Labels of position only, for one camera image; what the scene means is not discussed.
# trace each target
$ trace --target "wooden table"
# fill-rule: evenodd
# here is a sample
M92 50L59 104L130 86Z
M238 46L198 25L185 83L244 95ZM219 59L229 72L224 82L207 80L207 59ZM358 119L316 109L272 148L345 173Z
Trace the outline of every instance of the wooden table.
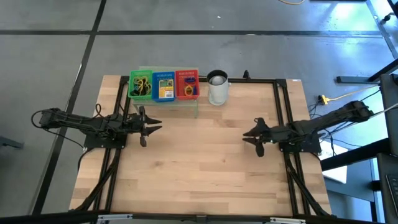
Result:
M103 115L113 112L119 80L117 75L103 78L97 100ZM266 155L260 158L253 145L242 141L242 133L254 127L254 118L263 117L269 126L278 124L272 85L233 83L227 103L213 106L208 102L207 84L200 84L197 119L191 108L146 107L151 118L163 121L163 128L147 138L147 147L139 145L138 134L129 135L111 211L291 216L278 145L265 144ZM294 120L309 119L301 81L287 80L287 84ZM285 112L282 90L280 97ZM104 149L94 149L83 158L70 208L79 206L97 184L103 156ZM301 159L307 188L330 212L319 160L309 153L301 153ZM299 188L295 189L303 212ZM104 208L107 191L106 186L100 208Z

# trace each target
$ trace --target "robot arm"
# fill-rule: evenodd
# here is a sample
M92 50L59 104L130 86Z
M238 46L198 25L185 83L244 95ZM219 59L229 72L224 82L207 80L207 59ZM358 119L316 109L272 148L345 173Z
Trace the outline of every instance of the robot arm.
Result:
M243 141L256 146L259 157L264 155L263 143L280 142L290 145L300 144L306 139L315 137L318 139L318 131L332 127L343 122L363 122L367 121L373 112L362 101L352 101L326 115L312 120L294 121L285 126L268 127L263 118L256 118L257 125L249 132L244 133Z
M151 119L145 114L143 106L139 108L139 114L129 114L123 120L121 114L108 116L95 116L88 118L75 114L68 114L58 108L42 110L42 117L38 128L51 129L68 127L80 130L82 133L96 139L112 141L120 135L141 133L140 144L146 146L145 137L149 136L161 126L146 127L145 124L159 124L161 121Z

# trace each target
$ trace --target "gray floor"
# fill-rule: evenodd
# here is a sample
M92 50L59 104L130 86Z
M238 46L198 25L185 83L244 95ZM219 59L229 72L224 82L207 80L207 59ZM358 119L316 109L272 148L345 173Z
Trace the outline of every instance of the gray floor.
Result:
M100 1L1 1L0 29L91 29ZM279 1L108 1L100 30L377 30L373 16L389 12L385 4L374 3L379 15L372 15L364 2L305 1L288 6ZM395 43L396 25L386 24ZM64 109L73 86L88 37L0 35L0 135L25 143L23 150L0 149L0 217L29 213L38 181L50 153L54 136L34 129L34 111ZM128 75L140 65L198 67L201 74L213 69L241 77L249 70L258 78L303 80L307 103L317 95L335 97L363 88L337 85L338 75L368 76L393 60L381 37L304 37L254 35L138 35L97 36L76 101L74 113L91 116L103 75ZM370 89L317 109L323 114L373 93ZM382 109L380 95L366 103ZM374 131L383 116L336 134L335 138L365 145L384 138L386 130ZM84 137L68 130L79 142ZM81 150L64 142L60 160L45 203L44 212L68 210ZM370 180L370 162L348 169L358 188ZM355 170L364 170L355 175ZM328 186L336 183L327 181ZM333 213L339 217L360 217L354 204L362 200L330 193ZM368 195L356 195L366 199Z

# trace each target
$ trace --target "black stand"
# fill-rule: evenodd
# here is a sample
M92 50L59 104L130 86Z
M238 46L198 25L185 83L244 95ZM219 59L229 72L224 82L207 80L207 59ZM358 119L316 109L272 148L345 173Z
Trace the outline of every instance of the black stand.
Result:
M395 59L389 65L376 72L371 77L336 77L337 83L349 83L349 84L375 84L382 74L391 74L398 69L398 59Z

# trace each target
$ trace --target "wire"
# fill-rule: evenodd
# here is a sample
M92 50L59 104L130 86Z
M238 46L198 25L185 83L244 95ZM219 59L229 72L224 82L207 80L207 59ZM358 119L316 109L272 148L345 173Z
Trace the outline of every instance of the wire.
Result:
M335 146L333 145L333 137L331 136L331 133L328 130L325 129L325 131L327 131L330 135L330 147L331 147L331 150L333 151L333 156L335 156L336 153L335 153Z
M310 106L308 106L308 112L311 113L319 104L319 101L317 103L314 103Z
M293 5L293 6L297 6L297 5L301 4L301 3L303 3L305 0L301 0L300 2L287 2L287 1L284 1L284 0L279 0L279 1L281 1L281 2L283 2L285 4L290 4L290 5Z
M333 140L334 141L338 141L338 142L342 142L342 143L347 144L349 146L362 147L362 146L359 146L359 145L355 145L355 144L351 144L351 143L348 143L348 142L344 142L344 141L339 140L339 139L333 139Z
M363 90L367 90L367 89L369 89L369 88L373 88L373 87L376 87L376 86L378 86L378 85L374 85L374 86L366 87L366 88L363 88L363 89L360 89L360 90L352 91L352 92L350 92L350 93L346 93L346 94L341 95L341 96L336 97L336 98L325 98L325 100L326 100L326 102L327 102L327 101L333 101L333 100L339 100L339 99L341 99L341 98L343 98L343 97L350 96L350 95L352 95L352 94L354 94L354 93L358 93L358 92L361 92L361 91L363 91Z
M340 124L339 126L337 126L337 128L335 128L334 130L330 131L330 133L331 133L331 134L334 134L335 131L337 131L337 129L341 128L341 127L344 126L346 123L348 123L348 121L346 121L346 122ZM328 138L328 137L329 137L329 134L326 135L325 137L322 137L322 139L325 139L325 138Z
M74 120L77 120L77 121L91 121L92 119L95 119L95 118L97 118L97 117L105 118L105 117L101 114L101 111L102 111L102 106L101 106L99 103L97 103L97 104L95 104L95 112L96 112L97 114L94 115L92 118L88 118L88 119L76 119L76 118L71 118L71 117L69 117L69 116L65 116L65 117L68 118L68 119L74 119ZM109 119L109 120L110 120L110 121L116 121L118 118L119 118L119 114L117 114L115 118Z
M313 114L310 114L310 116L312 116L312 118L313 118L314 116L322 116L322 115L313 113Z
M318 105L315 105L313 114L310 115L310 119L312 119L314 117L314 114L317 112L317 106Z
M77 162L77 171L79 171L79 169L80 169L80 163L81 163L81 160L83 159L83 157L87 154L87 153L89 153L91 150L93 150L94 148L90 148L90 149L87 149L87 151L85 151L80 157L79 157L79 161Z
M33 126L34 126L35 128L42 129L42 127L37 126L37 125L35 124L35 122L33 121L34 116L35 116L36 114L42 112L42 111L43 111L43 110L36 111L36 112L33 113L32 116L30 117L30 122L32 122L32 124L33 124Z
M81 148L84 148L80 143L78 143L78 142L76 142L75 140L72 140L72 139L70 139L70 138L68 138L68 137L66 137L66 136L64 136L64 135L62 135L62 134L55 133L55 132L49 131L49 130L44 129L44 128L43 128L43 130L46 131L46 132L48 132L48 133L52 133L52 134L54 134L54 135L63 137L64 139L67 139L67 140L69 140L69 141L71 141L71 142L74 142L75 144L77 144L77 145L80 146Z
M371 97L371 96L375 95L375 94L376 94L376 93L378 93L378 92L380 92L380 90L378 90L378 91L375 91L374 93L370 94L369 96L367 96L367 97L363 98L363 99L362 99L362 100L360 100L360 101L364 101L364 100L368 99L369 97Z

